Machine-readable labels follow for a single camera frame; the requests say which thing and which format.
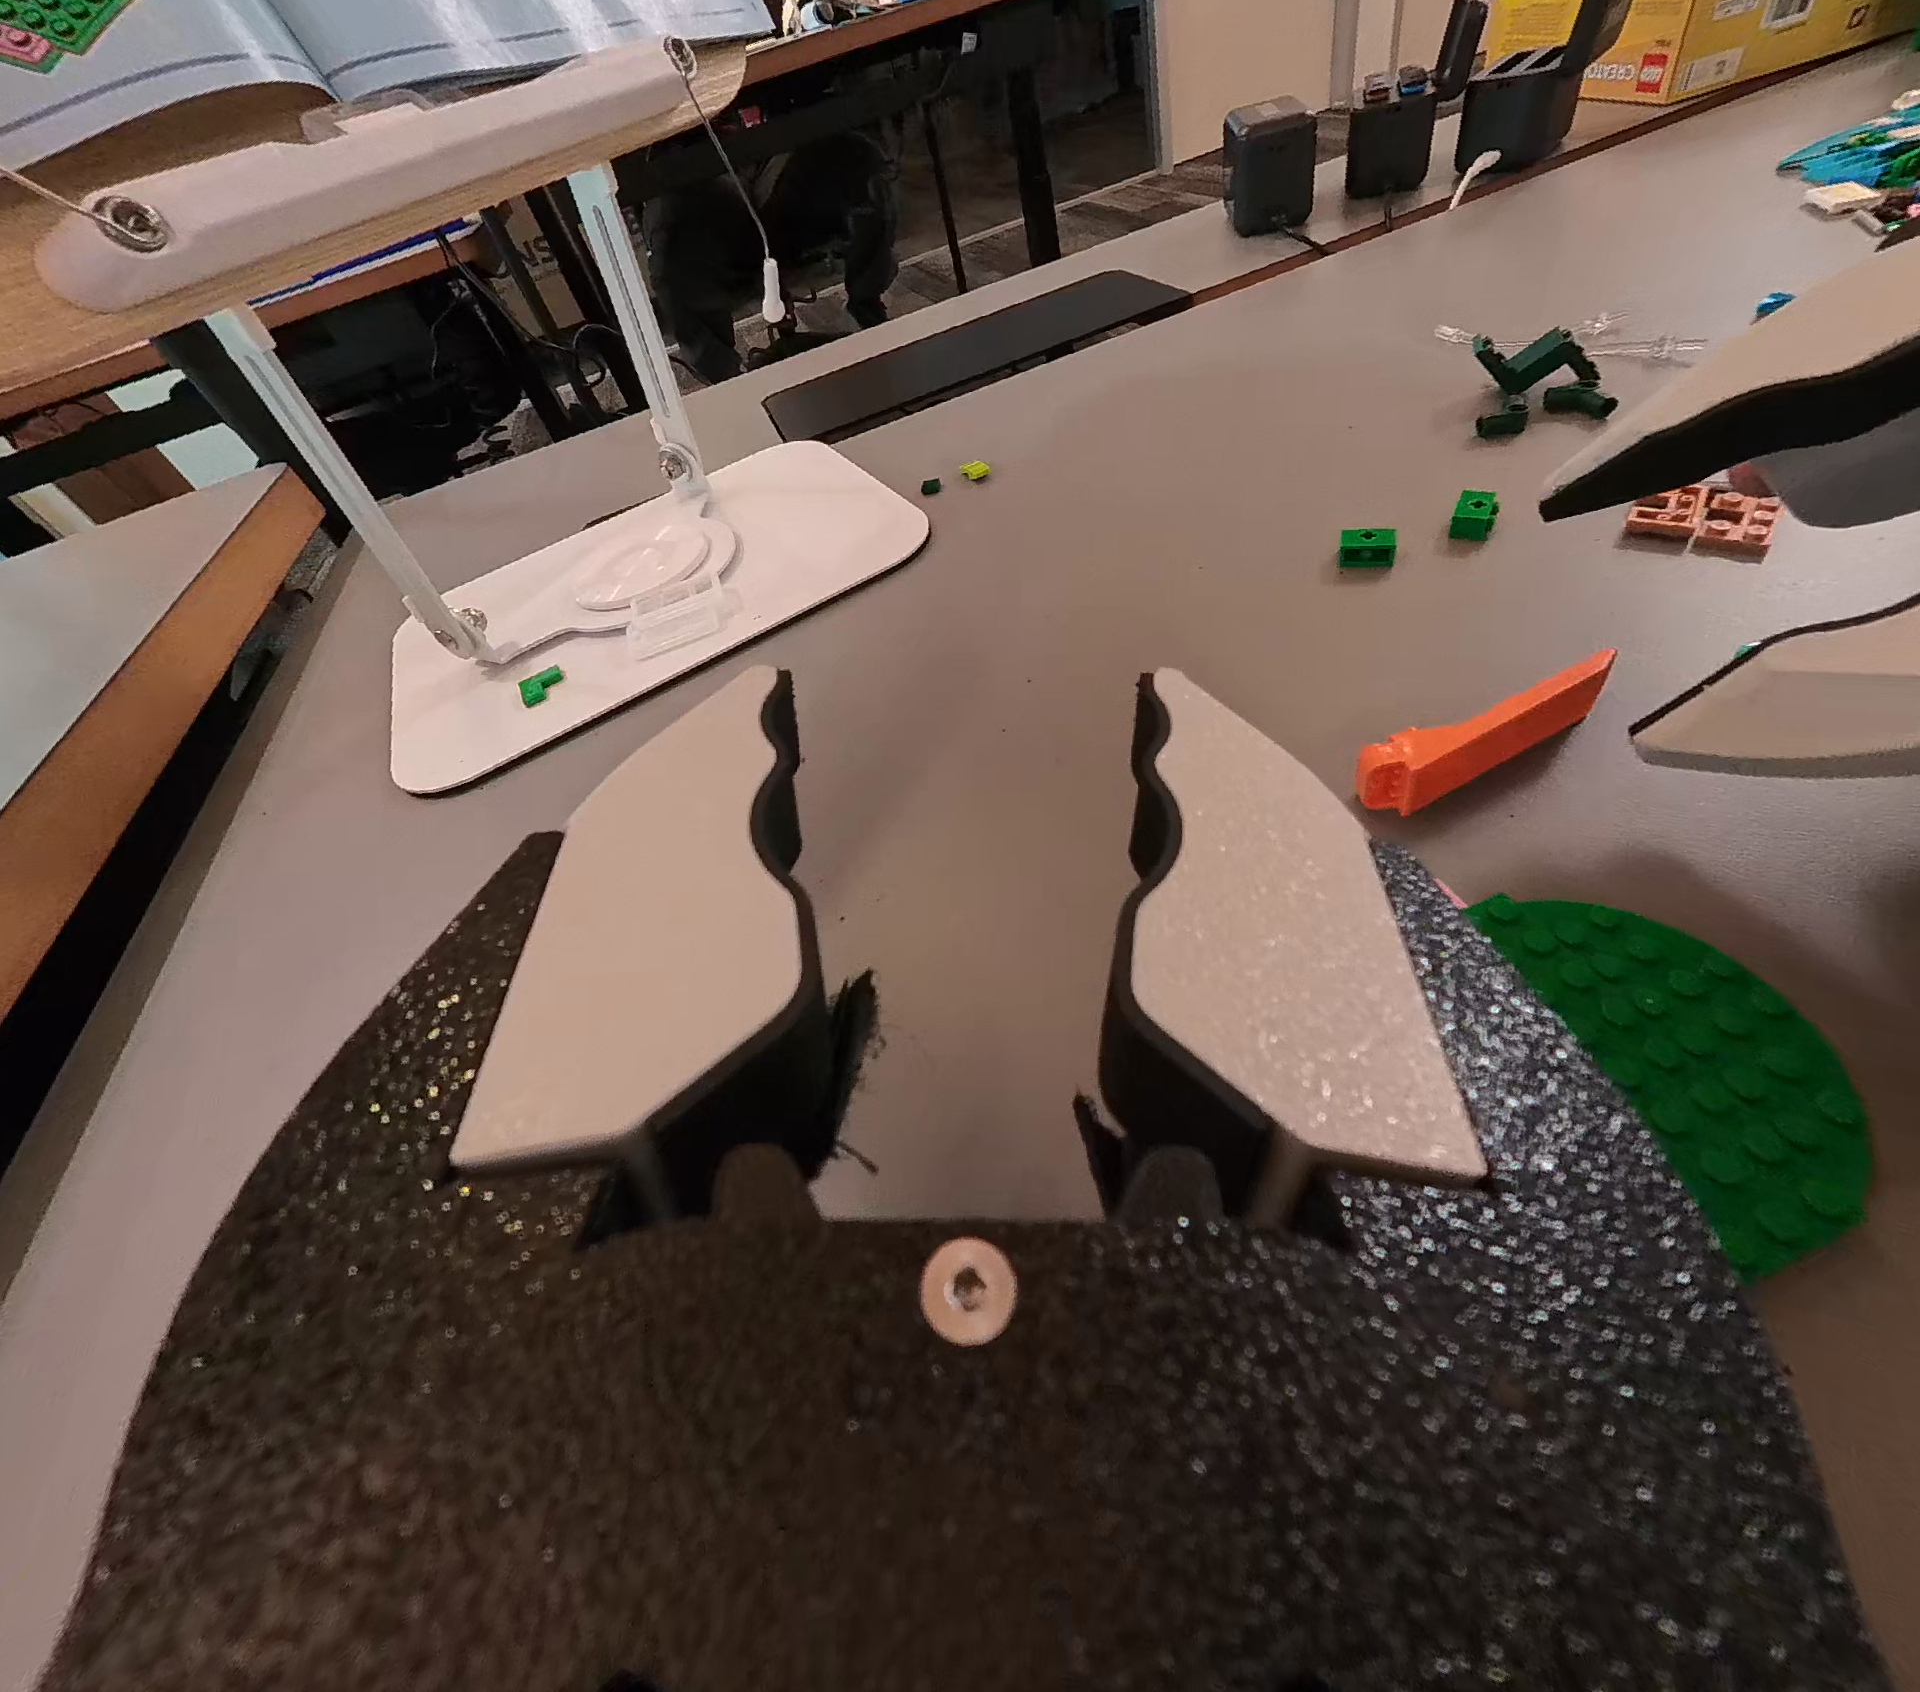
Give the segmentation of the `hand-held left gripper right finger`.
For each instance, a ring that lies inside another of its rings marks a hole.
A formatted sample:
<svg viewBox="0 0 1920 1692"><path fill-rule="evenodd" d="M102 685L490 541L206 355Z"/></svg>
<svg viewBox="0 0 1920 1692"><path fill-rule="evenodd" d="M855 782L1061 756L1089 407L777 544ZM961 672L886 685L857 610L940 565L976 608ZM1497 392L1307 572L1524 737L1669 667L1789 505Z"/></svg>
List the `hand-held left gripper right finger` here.
<svg viewBox="0 0 1920 1692"><path fill-rule="evenodd" d="M1490 1162L1367 833L1188 673L1135 683L1128 860L1076 1097L1102 1213L1335 1227L1333 1188L1475 1218Z"/></svg>

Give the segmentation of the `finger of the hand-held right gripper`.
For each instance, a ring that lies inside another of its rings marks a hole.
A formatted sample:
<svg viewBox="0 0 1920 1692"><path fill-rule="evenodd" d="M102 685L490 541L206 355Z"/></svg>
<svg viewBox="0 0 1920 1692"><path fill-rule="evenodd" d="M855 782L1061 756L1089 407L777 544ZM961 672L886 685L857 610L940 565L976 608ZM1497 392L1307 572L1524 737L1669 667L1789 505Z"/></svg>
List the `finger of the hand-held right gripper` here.
<svg viewBox="0 0 1920 1692"><path fill-rule="evenodd" d="M1740 776L1917 772L1917 600L1768 635L1627 729L1659 767Z"/></svg>
<svg viewBox="0 0 1920 1692"><path fill-rule="evenodd" d="M1753 469L1811 528L1917 510L1917 243L1868 255L1619 411L1544 485L1569 519Z"/></svg>

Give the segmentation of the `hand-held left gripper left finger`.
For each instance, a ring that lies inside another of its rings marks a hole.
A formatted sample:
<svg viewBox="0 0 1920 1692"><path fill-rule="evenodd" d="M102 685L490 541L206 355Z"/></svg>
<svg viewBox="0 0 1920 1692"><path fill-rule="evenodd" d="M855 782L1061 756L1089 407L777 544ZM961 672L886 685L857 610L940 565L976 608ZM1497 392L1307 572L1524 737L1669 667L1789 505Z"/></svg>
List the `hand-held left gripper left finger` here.
<svg viewBox="0 0 1920 1692"><path fill-rule="evenodd" d="M799 765L794 675L757 663L582 799L452 1137L462 1183L588 1173L612 1229L817 1213L877 988L827 990Z"/></svg>

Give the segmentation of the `green lego plate assembly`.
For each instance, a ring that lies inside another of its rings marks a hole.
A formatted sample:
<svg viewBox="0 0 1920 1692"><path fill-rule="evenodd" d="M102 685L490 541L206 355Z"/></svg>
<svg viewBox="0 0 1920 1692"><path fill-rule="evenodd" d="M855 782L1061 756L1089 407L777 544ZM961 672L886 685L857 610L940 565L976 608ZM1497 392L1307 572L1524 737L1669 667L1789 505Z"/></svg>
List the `green lego plate assembly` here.
<svg viewBox="0 0 1920 1692"><path fill-rule="evenodd" d="M1636 1105L1745 1279L1863 1222L1876 1177L1863 1101L1779 990L1613 906L1496 892L1466 918Z"/></svg>

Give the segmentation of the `salmon pink lego plates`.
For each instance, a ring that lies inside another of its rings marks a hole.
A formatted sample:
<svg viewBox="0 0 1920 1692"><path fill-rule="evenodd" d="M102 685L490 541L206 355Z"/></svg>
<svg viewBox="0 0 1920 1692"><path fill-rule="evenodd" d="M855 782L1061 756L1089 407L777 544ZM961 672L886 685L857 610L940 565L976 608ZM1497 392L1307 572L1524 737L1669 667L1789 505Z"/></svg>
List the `salmon pink lego plates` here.
<svg viewBox="0 0 1920 1692"><path fill-rule="evenodd" d="M1627 540L1762 559L1785 511L1777 496L1744 494L1728 484L1683 484L1629 504Z"/></svg>

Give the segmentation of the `dark green lego pieces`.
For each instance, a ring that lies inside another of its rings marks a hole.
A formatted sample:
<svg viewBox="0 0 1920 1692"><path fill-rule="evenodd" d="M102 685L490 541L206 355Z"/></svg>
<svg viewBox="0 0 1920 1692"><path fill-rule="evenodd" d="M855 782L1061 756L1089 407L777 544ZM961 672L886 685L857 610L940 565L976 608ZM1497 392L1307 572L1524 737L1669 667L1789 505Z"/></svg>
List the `dark green lego pieces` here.
<svg viewBox="0 0 1920 1692"><path fill-rule="evenodd" d="M1619 406L1619 399L1604 388L1595 361L1567 327L1551 327L1514 353L1505 353L1486 334L1475 334L1469 337L1469 351L1497 394L1496 407L1475 414L1473 431L1482 439L1524 431L1530 419L1527 394L1559 372L1567 372L1572 381L1546 385L1541 396L1546 411L1597 421L1609 418Z"/></svg>

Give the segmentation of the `orange brick separator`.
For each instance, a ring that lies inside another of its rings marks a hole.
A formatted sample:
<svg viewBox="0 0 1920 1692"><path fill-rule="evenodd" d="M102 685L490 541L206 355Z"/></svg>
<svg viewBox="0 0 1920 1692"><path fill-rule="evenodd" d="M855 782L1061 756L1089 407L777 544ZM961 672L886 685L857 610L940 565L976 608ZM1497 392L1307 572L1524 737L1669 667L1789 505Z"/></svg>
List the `orange brick separator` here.
<svg viewBox="0 0 1920 1692"><path fill-rule="evenodd" d="M1411 816L1584 722L1617 659L1602 648L1468 719L1407 725L1356 753L1354 794L1367 811Z"/></svg>

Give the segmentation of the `large black charging case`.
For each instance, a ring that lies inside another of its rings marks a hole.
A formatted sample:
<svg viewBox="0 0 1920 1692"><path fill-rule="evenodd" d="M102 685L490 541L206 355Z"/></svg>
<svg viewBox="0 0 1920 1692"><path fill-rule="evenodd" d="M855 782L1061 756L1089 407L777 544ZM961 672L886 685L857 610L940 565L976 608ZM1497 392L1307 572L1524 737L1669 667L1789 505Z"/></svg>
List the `large black charging case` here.
<svg viewBox="0 0 1920 1692"><path fill-rule="evenodd" d="M1457 114L1454 170L1516 171L1567 136L1582 81L1619 39L1632 0L1496 0L1486 62Z"/></svg>

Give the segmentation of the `white wooden book stand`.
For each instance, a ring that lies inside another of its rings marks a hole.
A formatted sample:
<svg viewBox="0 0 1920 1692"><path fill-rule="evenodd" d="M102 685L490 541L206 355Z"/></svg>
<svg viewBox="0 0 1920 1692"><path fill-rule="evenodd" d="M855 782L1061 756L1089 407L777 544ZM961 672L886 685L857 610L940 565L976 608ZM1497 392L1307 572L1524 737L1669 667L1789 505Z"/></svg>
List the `white wooden book stand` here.
<svg viewBox="0 0 1920 1692"><path fill-rule="evenodd" d="M301 122L301 141L258 141L78 195L4 167L51 209L40 281L89 313L185 287L217 294L201 324L309 466L410 614L392 648L389 772L410 796L488 778L738 648L908 564L929 519L833 447L780 441L704 466L670 374L612 162L580 146L664 114L670 81L693 98L676 38L627 41L444 104L405 95ZM534 156L565 179L646 399L666 492L440 592L229 281L308 229L350 229L387 207L485 182ZM515 681L565 678L536 708Z"/></svg>

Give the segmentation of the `small black charging case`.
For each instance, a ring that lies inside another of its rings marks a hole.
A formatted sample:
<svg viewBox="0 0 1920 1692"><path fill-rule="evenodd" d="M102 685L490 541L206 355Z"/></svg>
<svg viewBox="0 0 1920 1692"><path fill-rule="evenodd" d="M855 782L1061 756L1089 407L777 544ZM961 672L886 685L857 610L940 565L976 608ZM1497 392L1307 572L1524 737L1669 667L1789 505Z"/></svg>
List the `small black charging case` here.
<svg viewBox="0 0 1920 1692"><path fill-rule="evenodd" d="M1426 184L1437 114L1473 75L1490 9L1492 0L1452 0L1436 66L1409 63L1359 81L1347 122L1346 198L1391 198Z"/></svg>

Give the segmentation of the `black power adapter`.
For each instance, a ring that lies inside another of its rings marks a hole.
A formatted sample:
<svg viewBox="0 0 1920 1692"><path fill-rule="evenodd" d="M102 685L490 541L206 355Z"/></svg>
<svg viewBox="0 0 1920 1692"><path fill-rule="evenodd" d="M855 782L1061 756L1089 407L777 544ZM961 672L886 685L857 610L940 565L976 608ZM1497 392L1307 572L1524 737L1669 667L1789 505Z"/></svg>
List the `black power adapter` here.
<svg viewBox="0 0 1920 1692"><path fill-rule="evenodd" d="M1221 207L1236 238L1288 236L1314 209L1317 114L1293 95L1232 108L1220 126Z"/></svg>

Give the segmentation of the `grey desk with wooden edge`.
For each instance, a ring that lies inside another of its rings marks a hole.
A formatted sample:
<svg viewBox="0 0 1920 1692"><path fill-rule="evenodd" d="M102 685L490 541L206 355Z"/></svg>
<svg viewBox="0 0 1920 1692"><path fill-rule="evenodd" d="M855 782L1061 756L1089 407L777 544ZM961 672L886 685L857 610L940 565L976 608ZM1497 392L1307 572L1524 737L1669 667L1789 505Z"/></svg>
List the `grey desk with wooden edge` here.
<svg viewBox="0 0 1920 1692"><path fill-rule="evenodd" d="M154 789L220 765L206 711L320 523L264 466L4 559L4 1160L118 957L93 886L170 856Z"/></svg>

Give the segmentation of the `black office chair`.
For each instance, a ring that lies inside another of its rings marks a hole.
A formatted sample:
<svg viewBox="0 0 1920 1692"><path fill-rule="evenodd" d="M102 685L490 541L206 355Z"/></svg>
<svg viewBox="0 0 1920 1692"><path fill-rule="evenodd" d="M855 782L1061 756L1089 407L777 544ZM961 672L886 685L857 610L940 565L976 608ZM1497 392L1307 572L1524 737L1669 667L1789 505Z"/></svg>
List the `black office chair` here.
<svg viewBox="0 0 1920 1692"><path fill-rule="evenodd" d="M898 170L875 138L843 132L789 153L646 198L640 242L662 325L704 384L732 379L741 357L738 306L760 299L761 266L833 254L843 306L859 329L887 316L900 273Z"/></svg>

